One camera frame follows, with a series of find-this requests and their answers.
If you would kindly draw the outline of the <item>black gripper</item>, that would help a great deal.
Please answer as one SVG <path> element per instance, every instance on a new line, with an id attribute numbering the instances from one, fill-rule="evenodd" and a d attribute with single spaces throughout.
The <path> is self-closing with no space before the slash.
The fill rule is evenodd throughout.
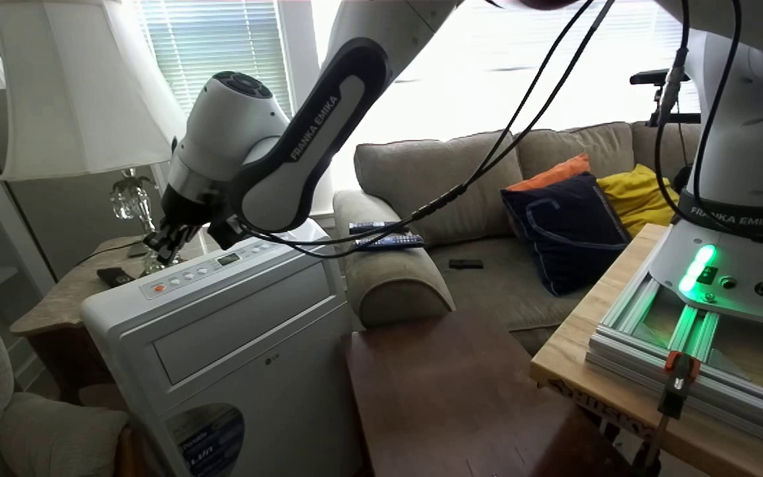
<path id="1" fill-rule="evenodd" d="M 142 238 L 158 264 L 170 264 L 176 251 L 223 212 L 223 202 L 214 194 L 202 198 L 184 198 L 171 185 L 161 194 L 161 219 Z"/>

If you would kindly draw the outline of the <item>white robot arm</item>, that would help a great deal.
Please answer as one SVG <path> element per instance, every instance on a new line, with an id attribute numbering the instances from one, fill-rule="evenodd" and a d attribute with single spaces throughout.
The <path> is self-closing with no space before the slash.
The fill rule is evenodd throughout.
<path id="1" fill-rule="evenodd" d="M 697 85 L 702 136 L 652 276 L 700 309 L 763 324 L 763 0 L 655 3 L 681 23 L 671 71 Z M 457 6 L 345 0 L 333 51 L 292 116 L 261 81 L 214 73 L 171 147 L 157 257 L 170 261 L 202 224 L 224 247 L 300 228 L 330 155 Z"/>

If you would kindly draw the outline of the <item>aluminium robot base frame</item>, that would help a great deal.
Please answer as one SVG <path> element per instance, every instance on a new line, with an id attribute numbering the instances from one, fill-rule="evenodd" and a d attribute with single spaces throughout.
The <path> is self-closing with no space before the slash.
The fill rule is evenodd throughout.
<path id="1" fill-rule="evenodd" d="M 655 399 L 665 390 L 683 301 L 648 272 L 628 284 L 588 338 L 586 359 L 637 383 Z M 763 326 L 721 317 L 683 403 L 689 414 L 763 440 Z"/>

